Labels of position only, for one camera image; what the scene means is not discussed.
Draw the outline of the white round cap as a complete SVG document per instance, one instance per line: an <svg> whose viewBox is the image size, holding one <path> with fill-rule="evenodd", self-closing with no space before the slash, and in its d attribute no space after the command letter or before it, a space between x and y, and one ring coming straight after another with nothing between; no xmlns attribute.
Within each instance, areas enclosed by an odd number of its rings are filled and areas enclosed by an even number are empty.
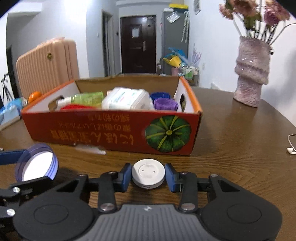
<svg viewBox="0 0 296 241"><path fill-rule="evenodd" d="M140 188L157 188L165 180L165 167L155 159L139 160L132 167L132 180Z"/></svg>

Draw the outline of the purple jar lid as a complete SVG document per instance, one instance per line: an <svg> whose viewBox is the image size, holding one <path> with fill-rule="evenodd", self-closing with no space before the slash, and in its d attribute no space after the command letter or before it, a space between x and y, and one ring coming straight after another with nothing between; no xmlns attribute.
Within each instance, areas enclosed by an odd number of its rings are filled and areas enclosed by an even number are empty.
<svg viewBox="0 0 296 241"><path fill-rule="evenodd" d="M19 157L15 168L15 178L17 182L41 177L54 180L58 169L58 158L52 148L49 145L38 143L26 149Z"/></svg>

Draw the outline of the red cardboard pumpkin box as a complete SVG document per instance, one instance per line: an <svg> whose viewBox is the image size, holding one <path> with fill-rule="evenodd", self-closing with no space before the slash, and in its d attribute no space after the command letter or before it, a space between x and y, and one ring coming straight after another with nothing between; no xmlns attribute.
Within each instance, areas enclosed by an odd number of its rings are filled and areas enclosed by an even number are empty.
<svg viewBox="0 0 296 241"><path fill-rule="evenodd" d="M166 92L178 102L178 109L49 109L59 97L107 93L116 87L143 89L148 93ZM109 151L189 155L202 113L197 97L184 78L125 74L64 83L25 107L22 117L31 138L40 142L93 145Z"/></svg>

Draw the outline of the blue tissue pack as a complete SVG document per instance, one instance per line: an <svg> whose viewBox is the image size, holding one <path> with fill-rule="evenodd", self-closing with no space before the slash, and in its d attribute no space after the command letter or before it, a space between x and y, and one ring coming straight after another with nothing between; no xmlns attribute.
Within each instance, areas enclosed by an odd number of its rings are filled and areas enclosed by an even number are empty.
<svg viewBox="0 0 296 241"><path fill-rule="evenodd" d="M28 100L20 97L10 101L6 106L1 109L1 125L0 130L4 130L13 123L22 118L21 111L27 106Z"/></svg>

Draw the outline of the orange fruit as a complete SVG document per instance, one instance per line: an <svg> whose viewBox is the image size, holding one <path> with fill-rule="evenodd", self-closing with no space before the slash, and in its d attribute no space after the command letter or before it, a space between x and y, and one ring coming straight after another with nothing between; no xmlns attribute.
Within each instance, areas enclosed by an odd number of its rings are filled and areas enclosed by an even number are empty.
<svg viewBox="0 0 296 241"><path fill-rule="evenodd" d="M32 103L35 100L37 100L39 97L41 97L43 94L40 91L34 91L30 94L28 98L28 103Z"/></svg>

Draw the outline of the purple ribbed lid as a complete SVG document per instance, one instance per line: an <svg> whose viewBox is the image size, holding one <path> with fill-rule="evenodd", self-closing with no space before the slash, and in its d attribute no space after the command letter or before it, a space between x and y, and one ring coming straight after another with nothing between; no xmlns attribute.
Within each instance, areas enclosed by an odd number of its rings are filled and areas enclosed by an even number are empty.
<svg viewBox="0 0 296 241"><path fill-rule="evenodd" d="M157 110L178 110L178 103L170 98L157 98L154 100L154 108Z"/></svg>

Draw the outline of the red brush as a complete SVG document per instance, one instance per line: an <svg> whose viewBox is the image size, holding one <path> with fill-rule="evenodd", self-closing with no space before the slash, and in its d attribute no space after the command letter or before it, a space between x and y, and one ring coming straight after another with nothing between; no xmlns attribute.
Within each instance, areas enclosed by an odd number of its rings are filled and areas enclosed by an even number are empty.
<svg viewBox="0 0 296 241"><path fill-rule="evenodd" d="M81 105L81 104L68 104L60 110L69 110L69 109L96 109L95 106L86 106L86 105Z"/></svg>

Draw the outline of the blue ribbed lid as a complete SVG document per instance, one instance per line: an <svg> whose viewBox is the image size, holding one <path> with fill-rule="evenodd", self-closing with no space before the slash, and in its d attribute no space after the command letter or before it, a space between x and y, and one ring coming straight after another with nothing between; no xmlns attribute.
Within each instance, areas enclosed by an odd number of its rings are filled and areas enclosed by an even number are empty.
<svg viewBox="0 0 296 241"><path fill-rule="evenodd" d="M158 98L171 98L170 94L167 92L153 92L150 94L150 97L153 101L155 101Z"/></svg>

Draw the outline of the green spray bottle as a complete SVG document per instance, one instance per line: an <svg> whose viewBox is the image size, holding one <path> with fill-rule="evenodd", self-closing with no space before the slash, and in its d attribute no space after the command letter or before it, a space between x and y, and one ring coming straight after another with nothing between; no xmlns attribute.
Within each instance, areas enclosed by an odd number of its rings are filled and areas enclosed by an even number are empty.
<svg viewBox="0 0 296 241"><path fill-rule="evenodd" d="M83 106L100 107L104 99L103 92L91 92L76 94L74 96L65 97L56 101L58 108L65 107L69 104L79 104Z"/></svg>

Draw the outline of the white wipes container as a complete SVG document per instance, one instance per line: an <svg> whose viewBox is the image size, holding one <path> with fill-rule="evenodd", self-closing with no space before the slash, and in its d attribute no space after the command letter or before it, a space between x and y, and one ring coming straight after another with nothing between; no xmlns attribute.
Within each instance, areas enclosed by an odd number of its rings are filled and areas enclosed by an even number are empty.
<svg viewBox="0 0 296 241"><path fill-rule="evenodd" d="M154 110L154 104L146 90L125 87L109 90L101 107L110 110Z"/></svg>

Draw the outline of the pink ribbed suitcase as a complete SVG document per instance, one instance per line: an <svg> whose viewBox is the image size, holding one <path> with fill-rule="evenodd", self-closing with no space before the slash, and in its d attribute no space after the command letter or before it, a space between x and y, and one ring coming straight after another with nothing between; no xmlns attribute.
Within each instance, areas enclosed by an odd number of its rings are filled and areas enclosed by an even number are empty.
<svg viewBox="0 0 296 241"><path fill-rule="evenodd" d="M22 96L49 92L69 80L79 78L76 42L54 38L21 55L16 71Z"/></svg>

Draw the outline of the yellow watering can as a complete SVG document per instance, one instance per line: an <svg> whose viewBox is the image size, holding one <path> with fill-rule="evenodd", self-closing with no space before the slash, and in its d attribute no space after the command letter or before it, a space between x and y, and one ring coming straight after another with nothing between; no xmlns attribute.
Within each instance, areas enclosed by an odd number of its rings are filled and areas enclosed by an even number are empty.
<svg viewBox="0 0 296 241"><path fill-rule="evenodd" d="M173 68L179 68L182 64L181 59L177 55L170 55L169 58L163 57L163 61Z"/></svg>

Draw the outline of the pink textured vase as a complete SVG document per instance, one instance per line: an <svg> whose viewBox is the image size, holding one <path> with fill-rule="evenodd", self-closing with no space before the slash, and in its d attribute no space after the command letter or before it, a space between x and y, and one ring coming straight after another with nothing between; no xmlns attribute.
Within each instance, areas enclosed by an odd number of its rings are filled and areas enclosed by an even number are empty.
<svg viewBox="0 0 296 241"><path fill-rule="evenodd" d="M270 46L260 39L240 37L235 73L238 75L233 98L244 105L257 108L261 89L268 84Z"/></svg>

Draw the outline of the dark brown entrance door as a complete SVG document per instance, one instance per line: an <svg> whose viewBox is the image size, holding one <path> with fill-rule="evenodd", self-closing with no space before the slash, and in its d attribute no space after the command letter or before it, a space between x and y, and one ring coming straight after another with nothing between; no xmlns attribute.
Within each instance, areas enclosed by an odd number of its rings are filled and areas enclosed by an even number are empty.
<svg viewBox="0 0 296 241"><path fill-rule="evenodd" d="M120 18L122 73L156 73L156 16Z"/></svg>

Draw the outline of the dried pink roses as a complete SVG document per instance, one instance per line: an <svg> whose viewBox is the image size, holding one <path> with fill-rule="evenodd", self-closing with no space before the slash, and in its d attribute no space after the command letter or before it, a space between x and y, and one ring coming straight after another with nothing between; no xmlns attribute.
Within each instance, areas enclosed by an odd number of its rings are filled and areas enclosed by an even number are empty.
<svg viewBox="0 0 296 241"><path fill-rule="evenodd" d="M242 33L235 19L242 22L245 37L261 40L270 46L283 31L295 25L291 14L278 1L230 0L219 5L221 15L231 20L238 33Z"/></svg>

